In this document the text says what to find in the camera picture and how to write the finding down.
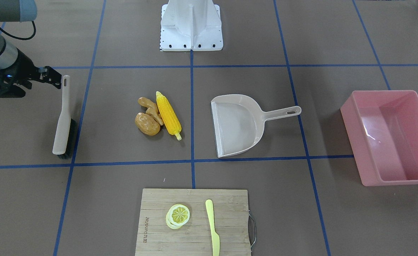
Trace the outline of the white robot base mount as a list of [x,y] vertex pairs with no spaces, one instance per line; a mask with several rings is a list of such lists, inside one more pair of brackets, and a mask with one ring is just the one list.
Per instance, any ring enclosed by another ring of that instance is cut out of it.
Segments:
[[224,47],[220,7],[212,0],[170,0],[161,7],[159,49],[219,51]]

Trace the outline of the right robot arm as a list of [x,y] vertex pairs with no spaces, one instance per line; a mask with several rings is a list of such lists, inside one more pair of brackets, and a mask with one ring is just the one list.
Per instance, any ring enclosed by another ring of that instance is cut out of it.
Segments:
[[[37,5],[34,0],[0,0],[0,22],[31,22],[37,18]],[[38,68],[33,61],[4,36],[26,41],[36,34],[32,25],[32,36],[14,36],[0,27],[0,98],[21,98],[25,89],[32,88],[32,81],[48,83],[61,89],[60,73],[50,66]]]

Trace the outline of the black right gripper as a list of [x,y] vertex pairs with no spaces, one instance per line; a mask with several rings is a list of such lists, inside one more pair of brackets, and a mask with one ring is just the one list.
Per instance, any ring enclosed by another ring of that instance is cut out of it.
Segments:
[[53,85],[56,89],[61,89],[62,75],[51,66],[43,68],[36,67],[32,60],[18,50],[18,55],[14,63],[0,69],[0,98],[21,98],[26,92],[19,86],[32,89],[32,83],[38,81]]

